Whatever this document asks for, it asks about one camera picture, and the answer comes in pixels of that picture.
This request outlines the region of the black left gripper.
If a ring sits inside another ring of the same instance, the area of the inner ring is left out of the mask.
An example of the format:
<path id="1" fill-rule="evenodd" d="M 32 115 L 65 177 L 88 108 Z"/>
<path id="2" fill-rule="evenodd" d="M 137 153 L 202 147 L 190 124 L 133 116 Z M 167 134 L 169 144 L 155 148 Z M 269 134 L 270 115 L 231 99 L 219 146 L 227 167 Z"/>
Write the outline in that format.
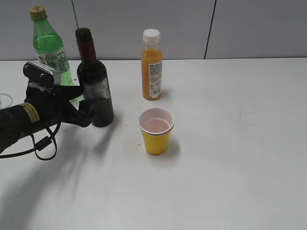
<path id="1" fill-rule="evenodd" d="M 79 102 L 79 111 L 70 103 L 83 93 L 81 86 L 55 85 L 53 88 L 29 83 L 25 102 L 38 111 L 40 120 L 50 124 L 63 122 L 82 126 L 84 112 L 95 127 L 106 127 L 113 122 L 113 105 L 111 99 L 98 98 Z"/>

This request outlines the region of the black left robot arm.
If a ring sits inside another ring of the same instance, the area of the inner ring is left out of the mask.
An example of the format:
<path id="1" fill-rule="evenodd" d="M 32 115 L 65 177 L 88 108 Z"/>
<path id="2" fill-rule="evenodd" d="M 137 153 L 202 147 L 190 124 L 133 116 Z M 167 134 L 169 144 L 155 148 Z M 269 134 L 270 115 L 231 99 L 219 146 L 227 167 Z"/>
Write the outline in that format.
<path id="1" fill-rule="evenodd" d="M 30 153 L 37 153 L 50 144 L 56 145 L 55 136 L 62 123 L 87 127 L 93 124 L 96 127 L 105 127 L 112 123 L 114 111 L 109 99 L 97 98 L 82 100 L 76 109 L 70 100 L 82 94 L 81 86 L 55 86 L 47 91 L 40 91 L 27 87 L 24 103 L 0 112 L 0 150 L 18 142 L 18 140 L 46 130 L 48 136 L 38 142 L 33 142 L 33 147 L 13 154 L 1 154 L 2 159 L 19 157 Z"/>

